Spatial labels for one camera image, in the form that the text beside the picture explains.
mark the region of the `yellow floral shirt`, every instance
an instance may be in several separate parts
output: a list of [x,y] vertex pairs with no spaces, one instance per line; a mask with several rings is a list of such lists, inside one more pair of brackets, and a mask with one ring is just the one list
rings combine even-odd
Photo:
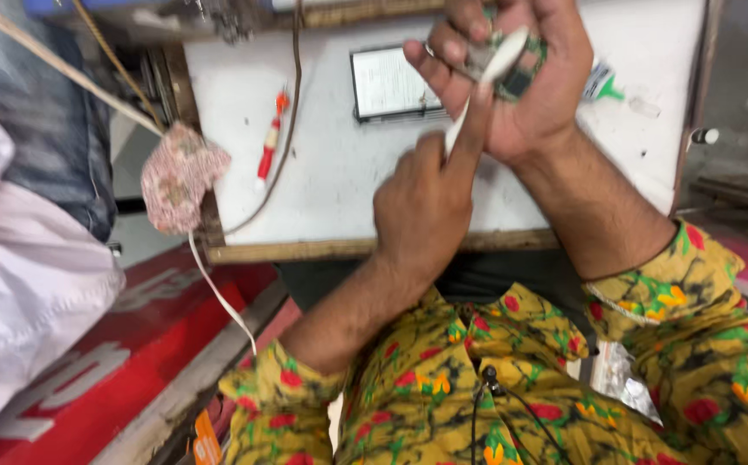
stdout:
[[[748,312],[733,288],[742,267],[682,223],[658,257],[586,285],[590,322],[635,357],[663,427],[566,375],[566,361],[588,356],[586,339],[522,285],[488,305],[450,304],[432,288],[349,373],[319,375],[274,343],[225,375],[219,387],[240,405],[226,463],[470,463],[488,365],[528,407],[482,397],[481,463],[563,462],[540,425],[575,464],[748,463]],[[332,457],[326,408],[343,390]]]

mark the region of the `hand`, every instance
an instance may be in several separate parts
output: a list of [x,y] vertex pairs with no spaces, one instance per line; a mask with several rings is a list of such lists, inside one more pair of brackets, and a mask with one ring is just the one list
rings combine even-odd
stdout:
[[426,134],[405,153],[374,195],[377,250],[419,298],[445,270],[472,220],[472,181],[491,120],[492,91],[476,86],[448,162],[441,132]]
[[[575,135],[575,111],[592,65],[592,47],[574,0],[501,0],[495,29],[510,33],[529,26],[548,44],[547,59],[517,104],[495,103],[485,149],[509,166],[537,154],[559,152]],[[480,0],[449,0],[448,22],[432,30],[431,56],[417,40],[405,43],[405,58],[420,72],[452,118],[474,82],[451,67],[462,65],[467,40],[483,42],[490,25]]]

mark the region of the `black pants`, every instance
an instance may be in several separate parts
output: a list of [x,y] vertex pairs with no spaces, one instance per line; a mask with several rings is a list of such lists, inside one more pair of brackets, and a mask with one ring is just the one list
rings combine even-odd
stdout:
[[[359,260],[298,261],[279,263],[276,268],[291,298],[307,312],[360,263]],[[563,311],[587,338],[594,333],[584,313],[581,278],[564,249],[463,253],[454,257],[434,284],[448,302],[490,304],[515,282]]]

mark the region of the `red sign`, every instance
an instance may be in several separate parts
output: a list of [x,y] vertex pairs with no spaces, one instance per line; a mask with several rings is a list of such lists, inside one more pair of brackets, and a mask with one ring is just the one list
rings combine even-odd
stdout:
[[[113,309],[1,411],[0,465],[89,463],[230,321],[187,244],[126,275]],[[267,264],[210,275],[237,311],[276,279]]]

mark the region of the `workbench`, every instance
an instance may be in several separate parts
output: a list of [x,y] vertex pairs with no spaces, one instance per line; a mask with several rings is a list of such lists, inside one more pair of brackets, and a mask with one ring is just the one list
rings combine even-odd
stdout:
[[[717,3],[581,0],[596,57],[617,71],[616,84],[627,99],[638,98],[660,114],[601,100],[582,104],[579,122],[664,214],[674,208],[686,140],[700,120]],[[357,123],[349,53],[424,39],[437,20],[421,16],[301,32],[302,93],[290,158],[264,210],[227,237],[221,231],[241,223],[263,197],[254,185],[273,101],[295,79],[291,34],[269,32],[236,46],[185,44],[201,130],[233,157],[215,185],[214,200],[204,207],[211,262],[354,257],[373,250],[374,192],[420,134],[444,129],[450,121]],[[285,133],[283,122],[280,146]],[[272,175],[279,159],[277,153]],[[534,200],[488,155],[472,196],[472,224],[462,250],[557,246]]]

